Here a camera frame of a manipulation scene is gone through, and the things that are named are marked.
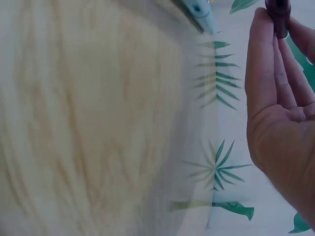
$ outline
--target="leaf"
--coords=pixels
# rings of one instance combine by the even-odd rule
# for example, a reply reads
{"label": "leaf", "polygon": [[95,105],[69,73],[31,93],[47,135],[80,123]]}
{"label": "leaf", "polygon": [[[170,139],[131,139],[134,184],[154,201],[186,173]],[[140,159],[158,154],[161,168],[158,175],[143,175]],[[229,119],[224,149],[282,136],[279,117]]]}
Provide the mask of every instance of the leaf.
{"label": "leaf", "polygon": [[230,14],[233,14],[239,10],[246,9],[252,5],[254,5],[259,0],[235,0],[232,4],[232,8],[230,10]]}
{"label": "leaf", "polygon": [[237,78],[229,76],[229,75],[225,75],[225,74],[220,73],[220,72],[216,72],[216,76],[219,76],[219,77],[222,77],[225,79],[229,79],[229,80],[240,80],[240,79],[237,79]]}
{"label": "leaf", "polygon": [[227,172],[227,171],[225,171],[225,170],[221,170],[221,172],[222,172],[223,174],[226,174],[227,176],[230,176],[230,177],[233,178],[233,179],[236,179],[236,180],[241,181],[241,182],[245,182],[242,178],[239,178],[239,177],[236,176],[235,174],[232,174],[232,173]]}
{"label": "leaf", "polygon": [[201,149],[202,149],[203,157],[205,158],[206,162],[209,164],[210,167],[214,167],[214,165],[211,162],[209,156],[207,155],[207,152],[206,152],[205,148],[202,145],[201,140],[199,140],[199,142],[200,142],[200,146],[201,146]]}
{"label": "leaf", "polygon": [[223,80],[223,79],[220,79],[220,78],[217,78],[217,82],[221,83],[221,84],[224,84],[224,85],[228,85],[228,86],[234,87],[234,88],[238,88],[238,89],[241,88],[241,87],[239,87],[238,85],[236,85],[234,83],[231,83],[229,81],[226,81],[226,80]]}
{"label": "leaf", "polygon": [[235,107],[233,107],[231,104],[229,104],[226,100],[224,100],[220,95],[217,94],[217,100],[220,101],[221,103],[223,103],[224,105],[233,108],[234,110],[236,110]]}
{"label": "leaf", "polygon": [[218,48],[227,47],[231,44],[227,42],[215,41],[215,42],[204,42],[204,43],[201,43],[200,45],[207,48],[218,49]]}
{"label": "leaf", "polygon": [[207,181],[207,183],[206,183],[206,185],[205,185],[205,189],[206,189],[207,187],[209,187],[209,185],[212,184],[212,183],[213,183],[213,175],[210,177],[210,179],[208,179],[208,181]]}
{"label": "leaf", "polygon": [[215,86],[209,88],[208,90],[206,90],[206,91],[204,91],[203,93],[201,93],[201,94],[196,98],[196,100],[198,100],[198,99],[200,99],[200,98],[202,98],[202,97],[204,97],[204,96],[209,95],[210,93],[212,93],[212,92],[215,91],[215,90],[216,90],[216,87],[215,87]]}
{"label": "leaf", "polygon": [[222,185],[222,183],[221,183],[221,181],[217,175],[215,175],[215,180],[216,180],[217,184],[220,186],[220,188],[224,191],[224,187],[223,187],[223,185]]}
{"label": "leaf", "polygon": [[217,66],[217,67],[219,67],[219,66],[224,66],[224,67],[230,67],[230,66],[235,66],[235,67],[238,67],[238,68],[240,68],[238,65],[236,65],[236,64],[233,64],[233,63],[225,63],[225,62],[216,62],[215,63],[215,66]]}
{"label": "leaf", "polygon": [[234,146],[234,142],[235,142],[235,141],[232,142],[230,148],[228,149],[227,153],[225,154],[224,158],[222,159],[222,161],[220,162],[220,164],[217,166],[217,168],[220,167],[220,166],[222,166],[222,165],[227,161],[228,157],[230,156],[230,154],[231,154],[231,152],[232,152],[232,149],[233,149],[233,146]]}
{"label": "leaf", "polygon": [[194,177],[194,176],[199,176],[199,175],[202,175],[202,174],[207,173],[207,172],[211,172],[211,170],[196,171],[194,173],[191,173],[187,177],[190,178],[190,177]]}
{"label": "leaf", "polygon": [[224,147],[224,142],[225,140],[223,140],[223,142],[221,143],[217,153],[216,153],[216,163],[218,162],[218,159],[220,158],[221,156],[221,153],[222,153],[222,150],[223,150],[223,147]]}
{"label": "leaf", "polygon": [[216,98],[217,98],[216,96],[213,96],[207,103],[200,106],[200,108],[204,108],[204,107],[210,105],[211,103],[215,102]]}
{"label": "leaf", "polygon": [[229,97],[234,98],[234,99],[239,101],[239,98],[237,96],[235,96],[234,94],[232,94],[230,91],[226,90],[225,88],[221,87],[220,85],[216,85],[216,88],[217,88],[217,90],[225,93]]}
{"label": "leaf", "polygon": [[213,207],[221,207],[233,213],[239,215],[247,216],[248,220],[251,221],[252,217],[254,216],[254,207],[244,207],[239,202],[228,202],[228,203],[212,203]]}
{"label": "leaf", "polygon": [[226,178],[224,178],[224,176],[220,173],[220,171],[218,171],[218,174],[224,182],[235,185],[235,183],[232,183],[231,181],[228,181]]}
{"label": "leaf", "polygon": [[224,48],[224,47],[227,47],[229,45],[231,45],[231,44],[227,43],[227,42],[214,41],[215,49]]}
{"label": "leaf", "polygon": [[216,62],[208,62],[208,63],[200,63],[200,64],[197,64],[195,67],[203,67],[203,66],[206,66],[206,67],[210,67],[210,66],[217,66],[217,63]]}
{"label": "leaf", "polygon": [[232,56],[232,55],[234,55],[234,54],[216,55],[215,58],[216,58],[216,59],[224,59],[224,58],[228,58],[228,57],[230,57],[230,56]]}
{"label": "leaf", "polygon": [[206,80],[206,81],[204,81],[202,83],[199,83],[199,84],[193,86],[193,88],[196,89],[196,88],[204,87],[204,86],[207,86],[207,85],[210,85],[210,84],[214,84],[215,82],[216,82],[215,79]]}
{"label": "leaf", "polygon": [[183,161],[185,164],[189,164],[189,165],[192,165],[192,166],[197,166],[197,167],[203,167],[203,168],[207,168],[209,169],[209,166],[204,166],[204,165],[201,165],[199,163],[194,163],[194,162],[190,162],[190,161]]}
{"label": "leaf", "polygon": [[212,145],[210,139],[208,140],[208,143],[209,143],[209,148],[210,148],[210,151],[211,151],[211,155],[212,155],[212,157],[214,158],[214,157],[216,156],[215,147]]}
{"label": "leaf", "polygon": [[289,234],[297,234],[310,230],[310,226],[302,219],[299,213],[294,216],[294,229],[289,232]]}
{"label": "leaf", "polygon": [[211,203],[200,200],[192,200],[189,202],[171,201],[171,210],[190,209],[196,207],[210,207]]}
{"label": "leaf", "polygon": [[208,75],[200,76],[200,77],[195,78],[193,80],[208,80],[208,79],[213,79],[213,78],[215,79],[216,75],[217,75],[216,72],[214,72],[214,73],[211,73],[211,74],[208,74]]}
{"label": "leaf", "polygon": [[252,164],[249,165],[239,165],[239,166],[228,166],[228,167],[221,167],[218,170],[231,170],[231,169],[238,169],[242,167],[252,166]]}

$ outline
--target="palm leaf pattern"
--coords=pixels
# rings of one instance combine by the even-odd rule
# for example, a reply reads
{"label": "palm leaf pattern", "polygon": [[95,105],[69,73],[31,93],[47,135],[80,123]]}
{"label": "palm leaf pattern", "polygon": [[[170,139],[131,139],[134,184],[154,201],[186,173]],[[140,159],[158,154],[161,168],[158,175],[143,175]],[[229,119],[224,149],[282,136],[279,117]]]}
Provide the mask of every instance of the palm leaf pattern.
{"label": "palm leaf pattern", "polygon": [[203,200],[191,200],[187,202],[171,201],[170,210],[174,211],[197,207],[221,207],[235,214],[244,215],[249,221],[251,221],[254,216],[254,207],[245,207],[239,202],[211,203]]}
{"label": "palm leaf pattern", "polygon": [[215,181],[217,186],[223,191],[225,190],[224,188],[225,184],[235,185],[235,182],[238,181],[245,182],[242,178],[233,174],[231,170],[251,166],[251,164],[225,166],[225,163],[227,162],[232,153],[234,141],[232,142],[232,144],[230,145],[229,149],[226,151],[225,154],[223,154],[225,140],[223,140],[217,151],[215,151],[210,140],[208,144],[210,153],[206,151],[203,144],[200,142],[204,163],[183,161],[187,165],[190,165],[194,168],[198,168],[197,170],[194,170],[194,172],[187,175],[187,177],[193,178],[195,181],[205,181],[205,188],[213,186],[213,181]]}
{"label": "palm leaf pattern", "polygon": [[[209,62],[200,63],[196,65],[196,67],[239,68],[239,66],[236,64],[225,62],[225,59],[232,56],[233,54],[218,54],[218,49],[227,47],[229,45],[229,43],[221,41],[215,41],[213,43],[201,43],[200,46],[215,50],[215,60],[212,60],[212,57],[210,57],[209,55],[199,55],[200,57],[208,58]],[[194,80],[197,80],[197,84],[193,86],[194,89],[203,88],[203,92],[200,93],[200,95],[196,98],[197,100],[204,98],[205,96],[214,94],[213,96],[210,96],[209,100],[206,101],[205,104],[201,105],[200,108],[204,108],[217,100],[222,104],[236,110],[236,108],[232,106],[225,97],[229,97],[237,101],[240,100],[233,92],[230,91],[231,88],[241,89],[241,87],[236,84],[236,82],[240,79],[217,71],[216,73],[200,76],[198,78],[195,78]]]}

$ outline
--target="hand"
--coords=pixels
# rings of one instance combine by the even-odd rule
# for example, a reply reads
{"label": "hand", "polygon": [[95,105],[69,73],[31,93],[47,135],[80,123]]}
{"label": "hand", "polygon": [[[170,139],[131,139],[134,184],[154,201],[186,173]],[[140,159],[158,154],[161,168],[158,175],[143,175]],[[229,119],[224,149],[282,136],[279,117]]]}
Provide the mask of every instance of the hand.
{"label": "hand", "polygon": [[[295,20],[289,32],[315,64],[315,32]],[[245,90],[251,158],[314,229],[315,94],[262,8],[251,27]]]}

